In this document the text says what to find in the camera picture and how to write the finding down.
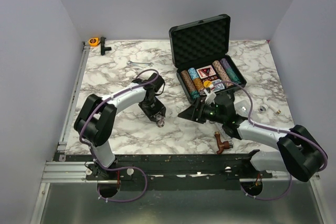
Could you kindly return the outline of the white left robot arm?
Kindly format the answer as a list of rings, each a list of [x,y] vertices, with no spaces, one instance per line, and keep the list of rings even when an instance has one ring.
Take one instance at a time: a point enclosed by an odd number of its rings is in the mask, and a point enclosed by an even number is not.
[[[158,127],[164,126],[166,107],[158,100],[159,90],[165,86],[163,78],[153,73],[147,80],[136,78],[126,88],[104,97],[91,94],[86,98],[74,129],[80,142],[89,146],[91,155],[99,164],[98,173],[104,179],[116,175],[115,155],[109,144],[118,113],[137,104],[147,118]]]

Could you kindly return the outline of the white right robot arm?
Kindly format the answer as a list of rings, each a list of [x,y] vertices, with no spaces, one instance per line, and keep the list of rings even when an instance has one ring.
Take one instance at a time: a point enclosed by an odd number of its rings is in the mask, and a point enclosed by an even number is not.
[[[211,104],[198,98],[178,117],[202,124],[206,121],[219,123],[230,137],[274,148],[273,152],[250,153],[248,161],[241,165],[242,173],[249,178],[260,171],[272,170],[288,172],[297,180],[307,182],[328,161],[326,152],[305,127],[295,125],[282,129],[252,122],[236,112],[227,95],[217,96]]]

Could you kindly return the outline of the yellow big blind button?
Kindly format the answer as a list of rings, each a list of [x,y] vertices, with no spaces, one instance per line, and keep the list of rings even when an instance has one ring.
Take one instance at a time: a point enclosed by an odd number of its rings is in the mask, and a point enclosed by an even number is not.
[[[203,82],[203,85],[204,85],[205,88],[211,88],[212,87],[212,82],[209,81],[209,80],[205,80]]]

